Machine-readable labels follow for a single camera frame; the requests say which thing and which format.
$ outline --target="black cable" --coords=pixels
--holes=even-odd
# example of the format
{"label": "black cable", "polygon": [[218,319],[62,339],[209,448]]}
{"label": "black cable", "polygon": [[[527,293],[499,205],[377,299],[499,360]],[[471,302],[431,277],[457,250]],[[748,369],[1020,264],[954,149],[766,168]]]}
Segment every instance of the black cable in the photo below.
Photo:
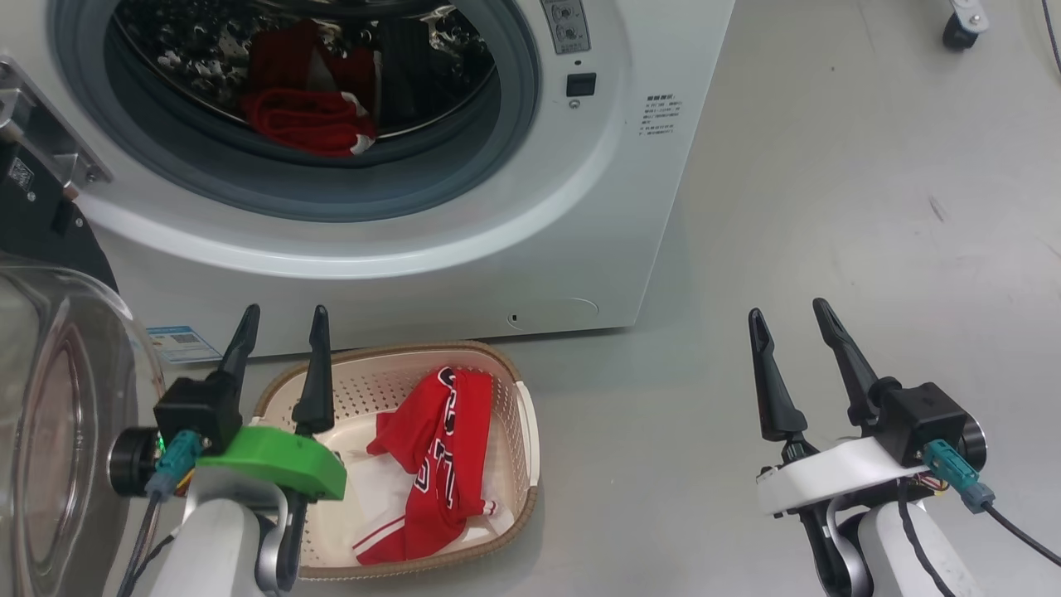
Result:
{"label": "black cable", "polygon": [[143,550],[147,547],[147,535],[151,534],[152,517],[158,510],[158,505],[162,502],[162,496],[157,493],[151,494],[147,501],[147,509],[143,513],[143,523],[140,524],[140,531],[137,533],[136,543],[133,544],[133,555],[129,557],[128,566],[125,567],[125,576],[118,587],[118,597],[129,597],[133,595],[133,587],[136,586],[136,570],[139,567]]}
{"label": "black cable", "polygon": [[998,524],[1002,525],[1003,527],[1005,527],[1007,531],[1009,531],[1009,532],[1013,533],[1014,535],[1016,535],[1016,539],[1020,539],[1024,543],[1027,543],[1028,547],[1030,547],[1030,548],[1034,549],[1036,551],[1038,551],[1040,555],[1042,555],[1043,558],[1046,558],[1050,562],[1054,562],[1058,566],[1061,566],[1061,557],[1058,557],[1057,554],[1055,554],[1055,552],[1050,551],[1049,549],[1045,548],[1043,546],[1043,544],[1039,543],[1038,541],[1036,541],[1036,540],[1031,539],[1030,537],[1028,537],[1028,533],[1026,533],[1026,532],[1022,531],[1021,529],[1016,528],[1016,525],[1014,525],[1013,523],[1010,523],[1009,519],[1007,519],[1006,516],[1003,516],[997,510],[994,509],[994,506],[992,506],[990,504],[985,504],[984,506],[981,506],[981,508],[984,508],[985,512],[987,512],[988,514],[991,514],[992,519],[994,519],[995,521],[998,521]]}
{"label": "black cable", "polygon": [[147,557],[143,559],[143,563],[140,564],[140,568],[136,572],[136,575],[133,576],[134,586],[136,585],[137,581],[140,580],[140,576],[143,575],[143,572],[147,569],[147,564],[150,564],[151,561],[154,560],[155,558],[158,558],[158,555],[162,552],[162,549],[164,549],[167,545],[173,543],[174,539],[176,539],[176,537],[174,537],[173,534],[167,535],[166,539],[158,542],[158,545],[156,545],[155,548],[151,550],[151,554],[147,554]]}
{"label": "black cable", "polygon": [[1058,40],[1054,36],[1054,21],[1050,19],[1050,7],[1046,5],[1046,0],[1043,0],[1043,17],[1046,18],[1046,33],[1050,35],[1050,47],[1054,48],[1054,63],[1058,65],[1058,72],[1061,73],[1061,52],[1058,52]]}
{"label": "black cable", "polygon": [[918,532],[914,529],[914,521],[910,520],[910,511],[907,508],[906,496],[910,487],[910,480],[906,477],[899,479],[899,517],[903,520],[903,531],[906,533],[907,541],[914,546],[914,555],[918,557],[918,562],[921,562],[921,567],[928,573],[932,577],[933,582],[936,583],[936,589],[943,595],[943,597],[955,597],[954,592],[943,582],[940,578],[939,573],[928,561],[928,557],[925,556],[925,550],[921,547],[921,541],[918,540]]}

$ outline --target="metal bracket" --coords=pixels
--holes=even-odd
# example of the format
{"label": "metal bracket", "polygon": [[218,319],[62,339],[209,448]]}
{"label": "metal bracket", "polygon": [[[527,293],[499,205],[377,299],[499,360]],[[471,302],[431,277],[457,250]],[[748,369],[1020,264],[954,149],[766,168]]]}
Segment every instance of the metal bracket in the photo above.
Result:
{"label": "metal bracket", "polygon": [[836,546],[837,554],[843,560],[843,567],[847,569],[848,579],[851,581],[851,597],[870,597],[873,589],[870,584],[869,572],[866,569],[862,555],[846,537],[840,534],[839,527],[836,524],[836,513],[850,506],[850,501],[843,495],[836,496],[830,501],[829,507],[825,509],[825,524],[829,528],[829,539],[832,540],[833,545]]}
{"label": "metal bracket", "polygon": [[951,6],[954,7],[961,29],[970,33],[984,33],[991,24],[980,0],[951,0]]}
{"label": "metal bracket", "polygon": [[0,140],[27,148],[59,181],[67,198],[110,172],[8,56],[0,55]]}

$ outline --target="washing machine door opening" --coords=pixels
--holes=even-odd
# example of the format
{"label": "washing machine door opening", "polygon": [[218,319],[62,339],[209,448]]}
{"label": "washing machine door opening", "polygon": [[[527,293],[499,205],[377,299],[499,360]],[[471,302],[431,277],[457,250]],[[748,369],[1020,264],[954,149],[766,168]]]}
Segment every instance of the washing machine door opening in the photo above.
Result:
{"label": "washing machine door opening", "polygon": [[[325,59],[373,56],[363,103],[379,139],[361,155],[280,144],[241,109],[255,35],[307,19]],[[519,148],[539,103],[512,0],[55,0],[51,23],[72,93],[123,151],[191,192],[291,220],[382,220],[457,197]]]}

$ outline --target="clear plastic cover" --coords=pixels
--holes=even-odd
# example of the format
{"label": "clear plastic cover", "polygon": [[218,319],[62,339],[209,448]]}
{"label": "clear plastic cover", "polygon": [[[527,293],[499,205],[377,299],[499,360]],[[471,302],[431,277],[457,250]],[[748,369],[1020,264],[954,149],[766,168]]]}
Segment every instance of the clear plastic cover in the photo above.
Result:
{"label": "clear plastic cover", "polygon": [[110,445],[163,388],[118,294],[0,254],[0,597],[102,593],[127,507]]}

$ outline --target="red and white jersey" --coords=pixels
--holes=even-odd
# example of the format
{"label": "red and white jersey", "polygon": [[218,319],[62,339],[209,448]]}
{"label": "red and white jersey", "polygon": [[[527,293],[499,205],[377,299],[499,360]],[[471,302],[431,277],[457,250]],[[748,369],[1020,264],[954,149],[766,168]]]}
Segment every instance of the red and white jersey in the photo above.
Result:
{"label": "red and white jersey", "polygon": [[400,503],[388,508],[359,533],[353,545],[359,562],[432,556],[460,535],[469,517],[503,508],[483,499],[492,382],[488,374],[442,368],[421,381],[397,411],[377,416],[368,453],[394,457],[375,459],[377,474],[399,488],[412,480],[412,487],[404,509]]}

